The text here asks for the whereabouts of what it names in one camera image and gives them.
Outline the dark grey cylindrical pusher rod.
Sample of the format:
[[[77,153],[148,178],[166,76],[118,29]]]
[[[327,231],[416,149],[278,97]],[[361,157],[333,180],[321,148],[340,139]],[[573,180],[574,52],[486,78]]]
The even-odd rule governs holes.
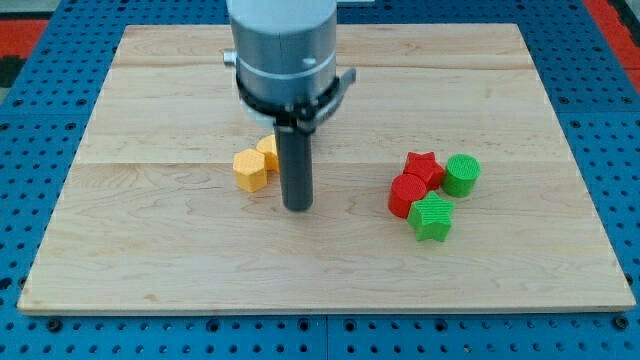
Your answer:
[[[288,127],[274,130],[283,204],[290,211],[306,211],[313,203],[310,136]]]

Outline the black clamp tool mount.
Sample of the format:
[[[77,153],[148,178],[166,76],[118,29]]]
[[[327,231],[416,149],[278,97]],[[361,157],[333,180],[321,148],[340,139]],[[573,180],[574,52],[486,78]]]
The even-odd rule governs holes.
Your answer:
[[[312,134],[334,115],[348,88],[356,79],[357,70],[349,68],[341,77],[335,76],[329,87],[320,95],[291,104],[263,101],[251,94],[239,78],[236,78],[236,85],[241,104],[258,124],[280,126],[303,134]]]

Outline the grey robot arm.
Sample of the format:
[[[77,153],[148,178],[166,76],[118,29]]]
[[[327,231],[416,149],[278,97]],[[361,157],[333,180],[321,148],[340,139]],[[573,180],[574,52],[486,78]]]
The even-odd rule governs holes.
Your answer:
[[[356,80],[336,72],[335,0],[228,0],[239,98],[275,134],[281,194],[290,211],[313,203],[311,137]]]

